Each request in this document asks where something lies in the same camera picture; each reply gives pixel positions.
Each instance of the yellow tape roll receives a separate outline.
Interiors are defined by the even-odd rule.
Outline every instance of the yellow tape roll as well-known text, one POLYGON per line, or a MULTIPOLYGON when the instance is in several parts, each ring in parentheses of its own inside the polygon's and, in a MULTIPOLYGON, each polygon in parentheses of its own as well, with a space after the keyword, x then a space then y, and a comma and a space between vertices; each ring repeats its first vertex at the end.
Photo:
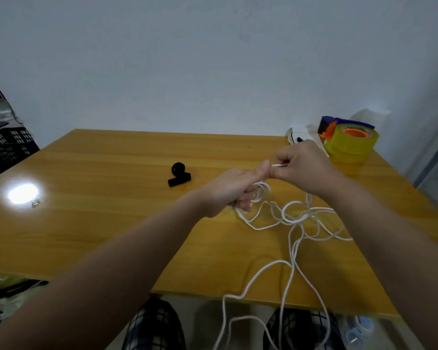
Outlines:
POLYGON ((344 162, 363 161, 371 152, 380 134, 359 124, 339 124, 331 140, 325 142, 326 152, 344 162))

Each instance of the white cord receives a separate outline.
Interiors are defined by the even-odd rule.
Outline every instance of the white cord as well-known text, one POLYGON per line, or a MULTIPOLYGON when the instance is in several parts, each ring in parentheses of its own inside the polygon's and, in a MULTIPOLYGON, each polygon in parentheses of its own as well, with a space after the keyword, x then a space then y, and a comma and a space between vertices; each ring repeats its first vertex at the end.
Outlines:
MULTIPOLYGON (((273 165, 273 166, 286 166, 287 164, 275 164, 275 165, 273 165)), ((263 199, 263 197, 267 194, 267 192, 268 191, 270 191, 271 190, 271 187, 267 184, 267 183, 265 183, 265 182, 258 182, 258 183, 256 183, 255 185, 257 185, 258 186, 258 190, 257 190, 257 192, 256 192, 256 198, 255 199, 253 199, 253 200, 251 200, 252 201, 252 203, 251 204, 253 204, 254 202, 259 202, 261 199, 263 199)), ((313 291, 315 292, 315 294, 316 294, 316 296, 318 297, 318 299, 319 299, 319 301, 320 301, 320 303, 321 303, 321 306, 323 306, 323 311, 325 312, 325 316, 326 316, 326 319, 327 319, 327 322, 329 323, 329 314, 328 314, 328 311, 327 311, 327 309, 326 309, 326 305, 325 305, 325 303, 323 302, 323 299, 321 298, 321 296, 320 296, 320 294, 318 293, 318 291, 316 290, 316 288, 315 288, 315 286, 313 286, 312 284, 311 284, 311 282, 309 282, 309 280, 307 279, 307 277, 304 275, 304 273, 302 272, 302 270, 300 270, 300 267, 298 266, 298 264, 297 264, 297 251, 298 251, 298 247, 300 246, 300 243, 304 240, 304 239, 311 239, 311 240, 313 240, 313 241, 327 241, 327 240, 329 240, 329 239, 331 239, 331 238, 333 238, 333 237, 335 237, 335 238, 337 238, 337 239, 340 239, 340 240, 342 240, 342 241, 352 241, 352 238, 343 238, 343 237, 339 237, 338 235, 341 233, 341 232, 343 232, 344 231, 344 229, 345 229, 345 227, 343 227, 342 229, 340 229, 339 231, 337 231, 337 232, 331 232, 331 231, 329 231, 328 229, 327 229, 327 227, 316 217, 316 215, 317 214, 320 214, 320 213, 330 213, 330 214, 335 214, 336 212, 333 210, 333 209, 331 209, 331 208, 324 208, 324 207, 321 207, 321 208, 319 208, 319 207, 310 207, 310 205, 311 205, 311 203, 313 202, 313 195, 311 195, 311 194, 306 194, 306 196, 305 196, 305 202, 302 202, 302 201, 291 201, 291 202, 289 202, 289 203, 287 203, 282 209, 280 209, 280 207, 274 202, 274 201, 263 201, 262 203, 261 203, 261 205, 260 205, 260 207, 258 208, 258 212, 256 213, 256 215, 255 216, 253 216, 252 218, 250 218, 250 219, 246 219, 243 215, 242 215, 242 213, 239 211, 239 210, 237 210, 237 214, 239 215, 239 218, 241 219, 241 220, 243 220, 248 226, 250 226, 252 229, 254 229, 254 230, 257 230, 257 231, 259 231, 259 230, 262 230, 262 229, 268 229, 268 228, 271 228, 271 227, 274 227, 274 226, 277 226, 277 225, 279 225, 279 224, 284 224, 284 225, 287 225, 287 226, 292 226, 292 228, 291 228, 291 230, 289 231, 289 235, 288 235, 288 241, 289 241, 289 256, 290 256, 290 259, 291 259, 291 263, 289 263, 288 261, 286 261, 286 260, 275 260, 275 261, 273 261, 273 262, 271 262, 271 263, 269 263, 269 264, 267 264, 267 265, 265 265, 264 267, 262 267, 252 278, 251 278, 251 280, 250 280, 250 282, 247 284, 247 286, 245 287, 245 290, 243 291, 243 293, 240 295, 240 296, 237 296, 237 295, 231 295, 231 294, 226 294, 226 295, 224 295, 223 297, 222 297, 222 327, 221 327, 221 330, 220 330, 220 332, 219 332, 219 336, 218 336, 218 338, 217 338, 217 340, 216 340, 216 343, 214 344, 214 347, 213 347, 213 350, 217 350, 217 348, 219 347, 219 343, 220 343, 220 341, 221 341, 221 339, 222 339, 222 337, 223 337, 223 335, 224 335, 224 331, 225 331, 225 329, 226 329, 226 322, 227 322, 227 316, 226 316, 226 298, 232 298, 232 299, 236 299, 236 300, 241 300, 241 299, 243 299, 244 297, 245 297, 245 295, 246 295, 246 293, 248 292, 248 289, 250 288, 250 286, 251 286, 251 284, 257 279, 257 277, 264 271, 264 270, 266 270, 266 269, 268 269, 269 267, 271 267, 271 266, 273 266, 273 265, 275 265, 275 264, 286 264, 287 266, 289 266, 290 268, 291 268, 291 275, 290 275, 290 277, 289 277, 289 281, 287 282, 287 285, 286 285, 286 287, 285 287, 285 290, 284 290, 284 294, 283 294, 283 296, 282 296, 282 301, 281 301, 281 308, 280 308, 280 313, 279 313, 279 333, 278 333, 278 337, 279 337, 279 348, 278 347, 276 347, 276 345, 274 344, 274 342, 272 341, 272 339, 271 339, 271 336, 270 336, 270 334, 269 334, 269 331, 268 331, 268 329, 266 328, 266 324, 264 324, 264 322, 260 319, 260 318, 258 318, 258 317, 255 317, 255 316, 253 316, 253 315, 245 315, 245 316, 242 316, 242 317, 235 317, 235 318, 232 318, 230 321, 229 321, 229 327, 228 327, 228 329, 229 329, 229 331, 228 331, 228 339, 227 339, 227 344, 226 344, 226 348, 228 347, 228 345, 229 345, 229 342, 230 342, 230 337, 231 337, 231 332, 232 332, 232 323, 233 322, 235 322, 235 321, 240 321, 240 320, 243 320, 243 319, 255 319, 255 320, 257 320, 257 321, 259 321, 262 325, 263 325, 263 327, 264 327, 264 330, 265 330, 265 332, 266 332, 266 335, 268 336, 268 339, 269 339, 269 342, 270 342, 270 344, 271 344, 271 346, 275 349, 275 350, 279 350, 279 349, 281 349, 282 348, 282 344, 281 344, 281 342, 282 342, 282 323, 283 323, 283 313, 284 313, 284 306, 285 306, 285 299, 286 299, 286 297, 287 297, 287 293, 288 293, 288 291, 289 291, 289 288, 290 288, 290 286, 291 286, 291 282, 292 282, 292 279, 293 279, 293 277, 294 277, 294 272, 295 272, 295 268, 298 270, 298 272, 300 273, 300 275, 304 278, 304 280, 307 282, 307 284, 313 289, 313 291), (289 214, 287 214, 285 211, 286 211, 286 209, 289 207, 289 206, 291 206, 291 205, 294 205, 294 204, 302 204, 302 205, 305 205, 306 206, 306 210, 305 211, 303 211, 301 214, 300 214, 300 216, 296 219, 296 218, 294 218, 294 217, 292 217, 292 216, 290 216, 289 214), (269 205, 269 206, 271 206, 271 214, 272 214, 272 216, 274 217, 274 219, 277 221, 276 223, 273 223, 273 224, 271 224, 271 225, 269 225, 269 226, 265 226, 265 227, 260 227, 260 228, 257 228, 257 227, 254 227, 252 224, 251 224, 251 222, 253 222, 257 217, 258 217, 258 215, 260 214, 260 212, 261 212, 261 209, 262 209, 262 207, 263 207, 263 205, 269 205), (280 212, 280 216, 276 216, 275 214, 274 214, 274 209, 277 209, 279 212, 280 212), (314 235, 312 235, 312 236, 309 236, 306 232, 305 232, 305 228, 304 228, 304 226, 303 226, 303 222, 305 221, 305 220, 310 220, 310 221, 314 221, 315 223, 316 223, 316 226, 317 226, 317 232, 316 232, 316 234, 314 234, 314 235), (299 239, 297 239, 293 244, 292 244, 292 239, 291 239, 291 237, 292 237, 292 231, 295 229, 295 227, 296 226, 300 226, 300 229, 302 230, 302 235, 300 236, 300 238, 299 239), (321 232, 321 227, 323 227, 323 229, 329 234, 329 236, 328 237, 326 237, 326 238, 317 238, 318 236, 319 236, 319 234, 320 234, 320 232, 321 232)), ((325 337, 323 338, 323 341, 315 348, 315 349, 317 349, 318 347, 320 347, 321 345, 324 345, 326 342, 327 342, 327 340, 329 339, 329 335, 330 335, 330 333, 331 333, 331 327, 327 327, 327 329, 326 329, 326 335, 325 335, 325 337)))

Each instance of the hand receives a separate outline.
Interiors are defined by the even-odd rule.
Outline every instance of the hand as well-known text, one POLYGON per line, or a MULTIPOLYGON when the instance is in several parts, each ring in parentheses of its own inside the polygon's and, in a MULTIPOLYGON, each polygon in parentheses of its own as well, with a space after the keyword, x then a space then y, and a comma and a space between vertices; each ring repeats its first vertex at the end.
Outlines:
POLYGON ((253 185, 269 177, 271 164, 264 161, 251 171, 231 169, 197 189, 207 217, 214 217, 228 204, 237 200, 236 207, 250 211, 250 202, 257 186, 253 185))
POLYGON ((291 183, 307 193, 326 199, 335 187, 348 180, 312 140, 287 146, 276 152, 277 163, 285 167, 271 167, 270 178, 291 183))

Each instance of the left hand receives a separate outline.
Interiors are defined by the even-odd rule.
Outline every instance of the left hand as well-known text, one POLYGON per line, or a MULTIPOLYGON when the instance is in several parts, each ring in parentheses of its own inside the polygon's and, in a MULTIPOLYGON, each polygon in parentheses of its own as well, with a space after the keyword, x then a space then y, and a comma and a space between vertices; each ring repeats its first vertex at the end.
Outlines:
POLYGON ((264 161, 259 167, 246 171, 230 169, 197 189, 207 217, 214 217, 228 204, 237 200, 237 208, 250 211, 257 182, 269 177, 271 164, 264 161))

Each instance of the yellow wood surface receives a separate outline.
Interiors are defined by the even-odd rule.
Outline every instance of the yellow wood surface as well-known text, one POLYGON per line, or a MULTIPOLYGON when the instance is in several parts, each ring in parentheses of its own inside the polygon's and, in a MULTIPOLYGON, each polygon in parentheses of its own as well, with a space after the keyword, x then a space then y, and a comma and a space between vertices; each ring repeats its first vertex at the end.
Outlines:
MULTIPOLYGON (((0 175, 0 273, 52 278, 185 192, 226 169, 256 167, 286 145, 285 137, 74 130, 0 175), (169 188, 170 168, 178 161, 186 165, 192 181, 169 188), (30 204, 12 205, 6 197, 11 188, 26 182, 40 189, 42 204, 34 209, 30 204)), ((438 240, 438 209, 376 152, 363 164, 337 166, 438 240)), ((268 182, 268 199, 280 206, 304 200, 297 188, 268 182)), ((326 204, 315 198, 313 206, 326 204)), ((297 208, 291 212, 298 213, 297 208)), ((271 221, 265 209, 256 225, 271 221)), ((341 224, 334 215, 323 221, 335 230, 341 224)), ((305 226, 315 231, 313 223, 305 226)), ((288 231, 288 226, 252 230, 226 209, 198 223, 153 291, 210 298, 239 294, 263 265, 289 259, 288 231)), ((333 312, 397 314, 353 242, 306 240, 297 260, 333 312)), ((280 302, 289 272, 283 264, 271 267, 245 299, 280 302)), ((286 303, 320 308, 298 274, 286 303)))

